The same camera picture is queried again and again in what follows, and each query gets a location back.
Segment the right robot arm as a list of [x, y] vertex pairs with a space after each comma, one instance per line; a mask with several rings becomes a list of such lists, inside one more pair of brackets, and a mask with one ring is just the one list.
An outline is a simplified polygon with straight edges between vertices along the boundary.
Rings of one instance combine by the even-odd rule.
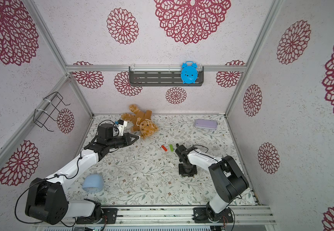
[[192, 177], [200, 167], [210, 173], [216, 194], [205, 208], [193, 209], [195, 223], [235, 223], [235, 214], [229, 204], [241, 197], [249, 188], [249, 182], [231, 156], [214, 157], [198, 149], [177, 144], [175, 153], [179, 158], [179, 174]]

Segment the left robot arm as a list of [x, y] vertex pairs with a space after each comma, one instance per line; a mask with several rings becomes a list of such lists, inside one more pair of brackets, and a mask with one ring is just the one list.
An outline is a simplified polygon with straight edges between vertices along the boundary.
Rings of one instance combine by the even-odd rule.
[[93, 200], [68, 200], [66, 192], [78, 177], [109, 153], [134, 144], [140, 137], [125, 132], [127, 122], [120, 119], [102, 121], [94, 138], [69, 163], [44, 179], [34, 179], [25, 190], [25, 215], [35, 218], [36, 224], [51, 225], [65, 218], [84, 218], [99, 221], [101, 204]]

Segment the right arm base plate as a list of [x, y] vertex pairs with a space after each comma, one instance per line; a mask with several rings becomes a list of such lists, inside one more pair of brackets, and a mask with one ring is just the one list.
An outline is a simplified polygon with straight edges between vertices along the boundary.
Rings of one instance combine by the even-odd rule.
[[215, 213], [210, 207], [195, 207], [193, 209], [193, 221], [195, 223], [234, 223], [234, 217], [229, 208]]

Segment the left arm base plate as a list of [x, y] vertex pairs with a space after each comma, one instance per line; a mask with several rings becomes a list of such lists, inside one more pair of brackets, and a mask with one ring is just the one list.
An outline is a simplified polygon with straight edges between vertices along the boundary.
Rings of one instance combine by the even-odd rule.
[[117, 213], [118, 209], [116, 208], [101, 208], [89, 217], [78, 217], [76, 224], [115, 224]]

